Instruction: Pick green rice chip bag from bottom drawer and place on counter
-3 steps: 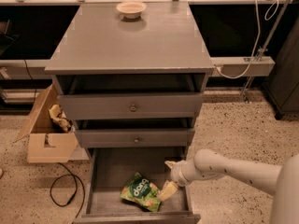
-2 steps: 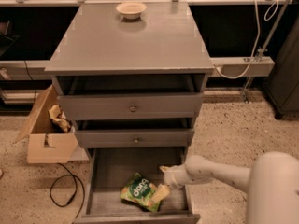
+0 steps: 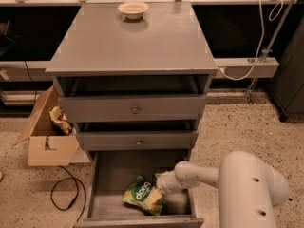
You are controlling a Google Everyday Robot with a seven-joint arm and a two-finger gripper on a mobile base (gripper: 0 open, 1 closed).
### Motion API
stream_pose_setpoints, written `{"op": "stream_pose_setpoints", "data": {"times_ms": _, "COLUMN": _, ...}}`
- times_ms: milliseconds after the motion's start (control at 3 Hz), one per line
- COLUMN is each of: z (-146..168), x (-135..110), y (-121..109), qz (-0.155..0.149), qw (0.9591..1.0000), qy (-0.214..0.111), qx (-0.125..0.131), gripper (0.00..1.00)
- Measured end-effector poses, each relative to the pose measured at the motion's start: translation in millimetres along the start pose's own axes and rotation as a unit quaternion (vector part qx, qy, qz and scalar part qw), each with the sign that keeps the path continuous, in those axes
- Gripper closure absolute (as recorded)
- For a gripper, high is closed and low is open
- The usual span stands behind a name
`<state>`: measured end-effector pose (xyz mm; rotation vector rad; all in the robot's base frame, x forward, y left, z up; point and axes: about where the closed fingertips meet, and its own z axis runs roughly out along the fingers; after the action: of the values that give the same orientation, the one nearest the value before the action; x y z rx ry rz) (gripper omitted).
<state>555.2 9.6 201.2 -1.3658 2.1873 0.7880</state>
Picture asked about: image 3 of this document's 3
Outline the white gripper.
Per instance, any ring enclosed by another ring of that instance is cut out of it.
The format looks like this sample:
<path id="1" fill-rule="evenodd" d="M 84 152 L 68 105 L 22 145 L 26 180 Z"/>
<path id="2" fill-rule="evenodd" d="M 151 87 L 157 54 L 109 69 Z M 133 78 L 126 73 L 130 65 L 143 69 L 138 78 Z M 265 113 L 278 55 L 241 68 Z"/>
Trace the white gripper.
<path id="1" fill-rule="evenodd" d="M 157 173 L 156 187 L 163 193 L 169 194 L 178 192 L 183 189 L 188 189 L 190 183 L 179 180 L 174 171 L 166 171 L 164 173 Z"/>

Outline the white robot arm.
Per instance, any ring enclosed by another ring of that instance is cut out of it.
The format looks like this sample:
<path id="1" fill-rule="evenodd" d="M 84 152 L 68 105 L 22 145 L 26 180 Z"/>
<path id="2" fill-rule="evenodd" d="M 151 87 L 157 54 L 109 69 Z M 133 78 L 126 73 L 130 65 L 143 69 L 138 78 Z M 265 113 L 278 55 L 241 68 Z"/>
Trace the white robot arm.
<path id="1" fill-rule="evenodd" d="M 277 228 L 274 208 L 290 195 L 281 173 L 244 151 L 229 153 L 218 168 L 181 161 L 159 174 L 156 186 L 168 194 L 203 183 L 218 189 L 220 228 Z"/>

